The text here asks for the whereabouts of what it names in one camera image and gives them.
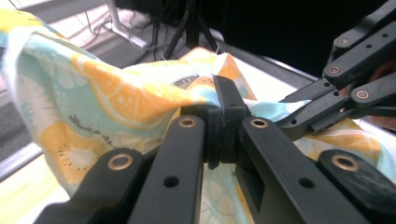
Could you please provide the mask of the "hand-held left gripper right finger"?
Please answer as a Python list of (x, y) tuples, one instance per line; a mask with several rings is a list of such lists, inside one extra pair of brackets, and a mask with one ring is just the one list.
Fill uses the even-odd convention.
[(276, 124), (250, 115), (230, 79), (214, 82), (222, 114), (214, 158), (236, 164), (256, 224), (369, 224)]

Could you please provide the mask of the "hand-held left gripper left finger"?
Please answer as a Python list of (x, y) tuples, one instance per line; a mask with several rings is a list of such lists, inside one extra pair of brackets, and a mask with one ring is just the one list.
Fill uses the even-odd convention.
[(170, 122), (128, 224), (198, 224), (205, 149), (220, 128), (216, 106), (187, 106)]

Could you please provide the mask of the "orange slice print tote bag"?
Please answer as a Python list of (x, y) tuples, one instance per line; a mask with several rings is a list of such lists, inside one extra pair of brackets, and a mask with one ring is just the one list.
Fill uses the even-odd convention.
[(229, 53), (119, 69), (16, 9), (0, 8), (0, 47), (0, 70), (17, 108), (69, 194), (108, 151), (158, 146), (182, 106), (217, 105), (215, 75), (234, 81), (259, 117), (278, 121), (303, 106), (258, 100)]

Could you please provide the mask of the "black tripod stand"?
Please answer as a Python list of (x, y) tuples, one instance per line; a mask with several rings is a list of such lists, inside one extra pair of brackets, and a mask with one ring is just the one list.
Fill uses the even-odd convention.
[(203, 34), (209, 47), (215, 52), (219, 51), (219, 44), (210, 33), (209, 27), (205, 22), (201, 10), (201, 1), (202, 0), (186, 0), (185, 13), (167, 50), (163, 54), (164, 60), (168, 60), (172, 56), (177, 42), (183, 34), (186, 35), (186, 46), (189, 49), (199, 46), (199, 36)]

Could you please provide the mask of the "white metal desk frame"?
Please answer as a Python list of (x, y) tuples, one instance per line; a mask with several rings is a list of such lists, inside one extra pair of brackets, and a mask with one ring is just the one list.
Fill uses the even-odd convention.
[(143, 49), (148, 46), (148, 43), (137, 35), (132, 34), (120, 22), (120, 17), (116, 7), (115, 0), (105, 0), (108, 12), (111, 18), (111, 31), (116, 35), (128, 40), (137, 49)]

